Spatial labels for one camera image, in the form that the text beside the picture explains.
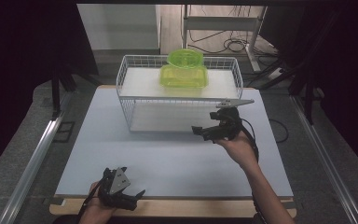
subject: human hand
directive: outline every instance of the human hand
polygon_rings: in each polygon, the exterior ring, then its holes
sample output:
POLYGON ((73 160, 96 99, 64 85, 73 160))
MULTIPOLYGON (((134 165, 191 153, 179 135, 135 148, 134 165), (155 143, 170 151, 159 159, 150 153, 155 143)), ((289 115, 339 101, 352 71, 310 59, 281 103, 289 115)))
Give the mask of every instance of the human hand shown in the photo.
POLYGON ((254 150, 251 147, 249 138, 243 131, 232 140, 219 139, 214 140, 216 144, 222 146, 231 157, 242 169, 250 168, 257 165, 254 150))
MULTIPOLYGON (((89 192, 91 192, 97 184, 98 182, 92 183, 89 192)), ((92 199, 87 204, 87 208, 79 224, 104 224, 117 210, 116 208, 103 205, 98 198, 98 190, 99 189, 95 191, 92 199)))

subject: wire basket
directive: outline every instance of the wire basket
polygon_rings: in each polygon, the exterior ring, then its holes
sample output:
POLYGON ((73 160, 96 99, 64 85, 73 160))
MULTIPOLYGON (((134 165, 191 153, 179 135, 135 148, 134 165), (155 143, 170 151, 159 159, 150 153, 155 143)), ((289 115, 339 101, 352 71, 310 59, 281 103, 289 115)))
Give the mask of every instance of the wire basket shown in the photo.
POLYGON ((209 113, 224 99, 240 99, 242 78, 235 58, 205 57, 209 85, 176 90, 158 84, 164 55, 126 55, 117 75, 117 95, 132 132, 192 132, 191 126, 214 126, 209 113))

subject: lime green container lid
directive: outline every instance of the lime green container lid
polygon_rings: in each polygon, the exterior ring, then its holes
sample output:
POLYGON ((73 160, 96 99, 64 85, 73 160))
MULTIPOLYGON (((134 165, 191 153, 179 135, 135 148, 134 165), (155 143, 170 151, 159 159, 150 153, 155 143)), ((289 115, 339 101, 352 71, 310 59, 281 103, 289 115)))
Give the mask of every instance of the lime green container lid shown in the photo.
POLYGON ((170 65, 179 68, 196 68, 203 65, 203 55, 192 49, 177 49, 168 55, 170 65))
POLYGON ((167 64, 160 69, 159 84, 168 88, 204 88, 208 86, 208 71, 205 66, 183 69, 167 64))

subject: black backdrop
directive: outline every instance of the black backdrop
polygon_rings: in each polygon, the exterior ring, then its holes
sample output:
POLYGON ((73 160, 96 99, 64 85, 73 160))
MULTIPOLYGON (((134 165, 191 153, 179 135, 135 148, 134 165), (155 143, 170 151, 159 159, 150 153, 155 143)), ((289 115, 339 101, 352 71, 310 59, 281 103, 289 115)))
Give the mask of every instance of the black backdrop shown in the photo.
POLYGON ((36 86, 67 64, 98 74, 75 2, 57 4, 0 1, 0 155, 24 119, 36 86))
POLYGON ((358 155, 358 1, 346 5, 318 58, 322 108, 358 155))

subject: white board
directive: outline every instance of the white board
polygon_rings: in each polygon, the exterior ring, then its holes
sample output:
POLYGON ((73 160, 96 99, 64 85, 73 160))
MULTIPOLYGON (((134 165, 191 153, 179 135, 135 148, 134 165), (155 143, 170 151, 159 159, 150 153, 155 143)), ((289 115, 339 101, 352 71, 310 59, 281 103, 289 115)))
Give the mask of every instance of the white board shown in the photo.
MULTIPOLYGON (((239 107, 252 123, 260 166, 278 196, 291 197, 281 156, 259 91, 244 90, 251 105, 239 107)), ((242 198, 252 195, 246 176, 226 153, 192 133, 130 133, 116 89, 95 92, 56 194, 87 195, 108 167, 128 167, 125 193, 145 189, 153 198, 242 198)))

